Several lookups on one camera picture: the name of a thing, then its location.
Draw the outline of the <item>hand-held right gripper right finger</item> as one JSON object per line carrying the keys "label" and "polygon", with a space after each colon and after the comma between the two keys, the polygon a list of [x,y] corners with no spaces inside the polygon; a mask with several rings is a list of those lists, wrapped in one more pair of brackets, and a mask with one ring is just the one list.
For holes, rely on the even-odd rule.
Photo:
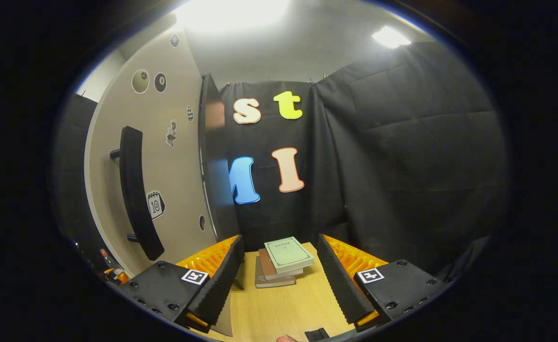
{"label": "hand-held right gripper right finger", "polygon": [[316,251],[346,322],[358,333],[413,313],[448,287],[410,261],[388,263],[325,234]]}

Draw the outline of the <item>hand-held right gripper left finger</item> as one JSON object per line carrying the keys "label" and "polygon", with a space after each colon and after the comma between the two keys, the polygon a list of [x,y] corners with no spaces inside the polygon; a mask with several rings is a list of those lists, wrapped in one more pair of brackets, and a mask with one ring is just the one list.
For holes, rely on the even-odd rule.
{"label": "hand-held right gripper left finger", "polygon": [[218,322],[243,259],[243,238],[235,235],[177,264],[158,261],[118,289],[166,321],[208,333]]}

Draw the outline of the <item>black cabinet door handle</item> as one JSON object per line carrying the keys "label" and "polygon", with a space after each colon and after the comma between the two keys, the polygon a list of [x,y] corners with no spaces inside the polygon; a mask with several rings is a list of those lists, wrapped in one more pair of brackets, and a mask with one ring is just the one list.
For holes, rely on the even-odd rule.
{"label": "black cabinet door handle", "polygon": [[143,141],[141,131],[125,126],[121,130],[120,147],[110,152],[110,158],[119,159],[121,193],[133,228],[133,234],[129,234],[127,239],[139,243],[146,257],[155,261],[165,249],[153,221],[163,216],[165,202],[159,191],[145,191]]}

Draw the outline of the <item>dark grey cabinet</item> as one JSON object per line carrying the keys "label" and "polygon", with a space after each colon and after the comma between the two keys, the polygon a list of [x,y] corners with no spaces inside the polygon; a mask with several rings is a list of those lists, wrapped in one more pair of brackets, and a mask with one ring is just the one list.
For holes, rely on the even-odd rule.
{"label": "dark grey cabinet", "polygon": [[202,76],[198,114],[202,183],[209,225],[221,242],[240,234],[229,179],[225,107],[210,74]]}

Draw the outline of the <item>grey cabinet door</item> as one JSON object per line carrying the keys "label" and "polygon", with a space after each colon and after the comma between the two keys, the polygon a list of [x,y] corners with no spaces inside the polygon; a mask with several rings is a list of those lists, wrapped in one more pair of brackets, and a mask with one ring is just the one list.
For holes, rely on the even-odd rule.
{"label": "grey cabinet door", "polygon": [[[131,277],[216,242],[201,180],[201,85],[185,33],[168,29],[129,58],[95,108],[84,152],[88,205],[106,250]],[[110,158],[125,126],[143,134],[142,212],[164,247],[155,258],[127,238],[135,230],[121,188],[121,160]]]}

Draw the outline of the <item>brown book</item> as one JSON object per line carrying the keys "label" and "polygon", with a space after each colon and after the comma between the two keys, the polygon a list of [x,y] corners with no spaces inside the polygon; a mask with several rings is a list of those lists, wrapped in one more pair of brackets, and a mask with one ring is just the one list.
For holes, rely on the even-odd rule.
{"label": "brown book", "polygon": [[288,271],[285,273],[279,274],[272,263],[270,255],[265,248],[258,249],[258,254],[260,256],[260,262],[262,267],[262,272],[265,276],[267,281],[275,281],[280,278],[289,277],[289,276],[298,276],[304,273],[304,269],[300,268],[293,271]]}

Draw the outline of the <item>green book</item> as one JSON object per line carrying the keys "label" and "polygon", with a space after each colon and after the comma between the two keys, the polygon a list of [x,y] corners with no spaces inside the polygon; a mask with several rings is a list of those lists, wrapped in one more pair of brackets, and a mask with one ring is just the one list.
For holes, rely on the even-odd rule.
{"label": "green book", "polygon": [[264,243],[278,274],[302,269],[315,263],[315,257],[295,237]]}

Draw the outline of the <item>black backdrop cloth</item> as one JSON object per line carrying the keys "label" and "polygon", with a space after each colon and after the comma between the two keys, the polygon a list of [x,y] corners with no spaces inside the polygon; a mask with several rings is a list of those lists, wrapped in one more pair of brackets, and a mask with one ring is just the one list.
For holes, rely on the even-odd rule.
{"label": "black backdrop cloth", "polygon": [[323,233],[388,262],[457,277],[504,212],[498,115],[438,42],[377,48],[305,93],[305,123],[226,123],[228,162],[250,156],[261,199],[236,204],[247,252]]}

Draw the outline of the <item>small ceiling light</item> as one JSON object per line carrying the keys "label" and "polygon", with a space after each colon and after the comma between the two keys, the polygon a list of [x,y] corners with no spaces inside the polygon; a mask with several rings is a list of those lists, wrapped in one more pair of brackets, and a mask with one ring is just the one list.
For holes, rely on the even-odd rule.
{"label": "small ceiling light", "polygon": [[373,33],[372,38],[386,48],[398,48],[412,43],[407,37],[389,26],[383,26],[379,31]]}

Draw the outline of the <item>large ceiling light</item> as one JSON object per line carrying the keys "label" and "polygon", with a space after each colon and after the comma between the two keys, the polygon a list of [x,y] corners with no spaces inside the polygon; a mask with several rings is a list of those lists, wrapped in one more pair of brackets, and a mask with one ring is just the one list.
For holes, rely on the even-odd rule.
{"label": "large ceiling light", "polygon": [[291,0],[191,0],[175,10],[177,26],[224,32],[266,26],[281,20]]}

